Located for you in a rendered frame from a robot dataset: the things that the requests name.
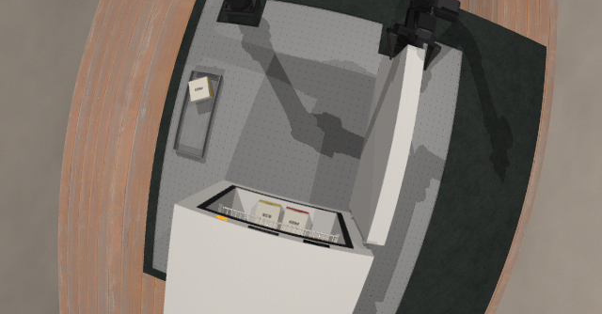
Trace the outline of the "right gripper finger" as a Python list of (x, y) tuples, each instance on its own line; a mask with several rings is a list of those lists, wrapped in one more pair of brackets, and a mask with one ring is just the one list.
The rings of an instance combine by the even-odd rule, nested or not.
[[(426, 57), (424, 61), (424, 70), (426, 71), (432, 60), (440, 53), (441, 49), (436, 48), (432, 45), (428, 45)], [(428, 59), (428, 60), (427, 60)], [(426, 63), (427, 62), (427, 63)]]
[(391, 33), (391, 32), (387, 31), (387, 36), (388, 36), (388, 45), (389, 45), (389, 59), (391, 60), (393, 57), (393, 53), (394, 53), (397, 35), (395, 33)]

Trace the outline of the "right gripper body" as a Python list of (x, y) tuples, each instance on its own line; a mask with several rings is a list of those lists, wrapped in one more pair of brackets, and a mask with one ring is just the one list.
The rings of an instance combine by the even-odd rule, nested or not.
[[(416, 8), (412, 8), (412, 7), (409, 7), (409, 8), (416, 10), (416, 11), (420, 11), (419, 9), (416, 9)], [(400, 30), (402, 30), (402, 31), (400, 31)], [(399, 33), (399, 34), (402, 34), (402, 35), (405, 35), (405, 36), (408, 36), (411, 38), (415, 37), (415, 40), (417, 40), (417, 41), (420, 41), (420, 42), (423, 42), (423, 43), (426, 43), (426, 44), (429, 44), (436, 48), (441, 49), (441, 46), (439, 46), (438, 44), (435, 43), (436, 37), (434, 35), (432, 35), (430, 39), (420, 38), (418, 35), (415, 34), (416, 30), (407, 28), (403, 24), (400, 25), (400, 24), (395, 23), (395, 30), (391, 29), (391, 28), (387, 28), (387, 31), (391, 32), (391, 33), (395, 33), (395, 34)]]

